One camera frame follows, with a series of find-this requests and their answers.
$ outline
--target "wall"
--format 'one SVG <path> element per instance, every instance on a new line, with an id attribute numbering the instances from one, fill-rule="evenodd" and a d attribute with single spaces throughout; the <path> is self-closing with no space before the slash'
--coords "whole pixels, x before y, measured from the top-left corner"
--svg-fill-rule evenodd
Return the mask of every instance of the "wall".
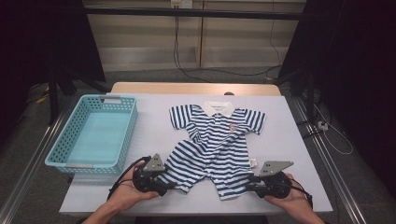
<path id="1" fill-rule="evenodd" d="M 163 0 L 85 0 L 84 4 L 170 7 L 170 1 Z M 304 1 L 193 1 L 193 8 L 301 12 Z M 89 20 L 105 71 L 176 67 L 175 18 L 89 15 Z M 277 65 L 285 58 L 296 25 L 297 21 L 179 18 L 179 62 L 185 68 Z"/>

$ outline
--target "gray floor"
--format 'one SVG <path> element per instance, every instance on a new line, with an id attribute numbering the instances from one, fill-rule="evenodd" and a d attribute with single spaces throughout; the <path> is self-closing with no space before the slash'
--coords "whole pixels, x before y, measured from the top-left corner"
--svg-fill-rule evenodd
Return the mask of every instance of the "gray floor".
<path id="1" fill-rule="evenodd" d="M 266 68 L 228 68 L 227 70 L 236 73 L 254 74 L 265 71 Z M 188 74 L 206 79 L 210 82 L 222 83 L 265 83 L 271 82 L 276 78 L 278 69 L 274 69 L 268 74 L 260 76 L 236 76 L 224 74 L 215 71 L 196 71 Z M 104 85 L 111 87 L 116 81 L 167 81 L 167 82 L 202 82 L 202 80 L 187 77 L 180 71 L 171 70 L 153 70 L 153 71 L 135 71 L 135 72 L 112 72 L 106 74 L 107 83 Z M 96 93 L 97 91 L 90 86 L 76 82 L 78 93 L 74 96 L 64 96 L 61 91 L 58 95 L 60 98 L 60 108 L 66 102 L 75 104 L 78 97 L 85 93 Z M 31 90 L 29 101 L 38 98 L 45 85 Z M 293 114 L 296 123 L 302 121 L 295 102 L 301 101 L 300 97 L 290 96 L 289 84 L 280 86 L 282 94 L 286 97 L 290 111 Z M 325 106 L 321 111 L 326 116 Z M 47 99 L 42 104 L 32 102 L 24 111 L 20 123 L 11 131 L 8 140 L 1 146 L 0 150 L 0 202 L 2 206 L 7 201 L 12 190 L 15 189 L 19 177 L 24 173 L 24 169 L 33 158 L 41 138 L 48 129 L 50 118 L 50 103 Z M 332 125 L 342 131 L 342 126 L 333 119 Z M 298 125 L 302 136 L 307 134 L 304 125 Z M 336 132 L 329 130 L 328 137 L 332 143 L 340 150 L 348 151 L 349 145 Z M 317 148 L 312 141 L 312 137 L 305 138 L 306 147 L 316 165 L 318 174 L 323 186 L 331 200 L 334 212 L 320 214 L 320 216 L 331 223 L 353 223 L 344 207 L 341 198 L 337 196 L 336 189 L 332 185 L 329 174 L 317 152 Z M 378 180 L 374 172 L 367 166 L 359 155 L 359 149 L 351 155 L 341 155 L 331 150 L 332 158 L 340 170 L 346 185 L 355 197 L 367 223 L 396 223 L 396 203 L 390 198 L 387 190 Z M 18 211 L 13 214 L 12 223 L 76 223 L 79 217 L 68 217 L 58 213 L 63 202 L 63 198 L 68 189 L 68 183 L 71 175 L 61 174 L 57 170 L 47 167 L 41 162 L 29 189 L 22 198 Z M 295 223 L 285 215 L 273 215 L 268 217 L 270 223 Z M 133 223 L 120 217 L 118 223 Z"/>

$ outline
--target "striped baby romper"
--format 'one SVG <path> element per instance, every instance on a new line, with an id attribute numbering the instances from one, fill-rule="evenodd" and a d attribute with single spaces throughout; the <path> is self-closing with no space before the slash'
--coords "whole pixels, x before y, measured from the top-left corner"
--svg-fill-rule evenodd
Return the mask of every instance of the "striped baby romper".
<path id="1" fill-rule="evenodd" d="M 260 134 L 265 114 L 209 101 L 203 106 L 174 106 L 169 113 L 174 129 L 186 129 L 190 139 L 177 143 L 165 163 L 167 172 L 158 178 L 177 182 L 175 189 L 187 193 L 208 177 L 221 200 L 246 193 L 248 176 L 253 175 L 246 133 Z"/>

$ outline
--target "light blue plastic basket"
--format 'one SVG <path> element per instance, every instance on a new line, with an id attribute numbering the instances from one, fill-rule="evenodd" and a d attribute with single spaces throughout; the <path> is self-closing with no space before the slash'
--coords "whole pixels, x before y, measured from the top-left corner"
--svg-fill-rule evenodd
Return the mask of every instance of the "light blue plastic basket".
<path id="1" fill-rule="evenodd" d="M 119 175 L 136 117 L 134 97 L 83 95 L 45 163 L 64 173 Z"/>

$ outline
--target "hand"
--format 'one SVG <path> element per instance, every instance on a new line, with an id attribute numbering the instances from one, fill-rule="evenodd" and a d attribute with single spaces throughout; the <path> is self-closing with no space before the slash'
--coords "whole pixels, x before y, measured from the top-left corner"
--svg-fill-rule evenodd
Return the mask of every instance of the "hand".
<path id="1" fill-rule="evenodd" d="M 286 174 L 286 176 L 289 179 L 293 179 L 291 174 Z M 300 186 L 295 181 L 291 180 L 291 183 L 294 187 L 300 188 Z M 286 213 L 289 214 L 289 216 L 301 223 L 324 223 L 317 216 L 317 214 L 315 214 L 314 210 L 312 210 L 308 200 L 305 198 L 305 195 L 296 189 L 292 189 L 288 197 L 284 199 L 278 199 L 273 196 L 265 196 L 264 200 L 268 203 L 281 207 L 286 211 Z"/>
<path id="2" fill-rule="evenodd" d="M 142 165 L 143 162 L 138 163 L 132 167 L 131 170 L 122 178 L 119 187 L 114 191 L 107 202 L 102 204 L 84 223 L 107 223 L 117 213 L 127 210 L 134 206 L 136 203 L 143 200 L 150 200 L 160 196 L 155 191 L 141 192 L 134 187 L 132 178 L 136 167 Z"/>

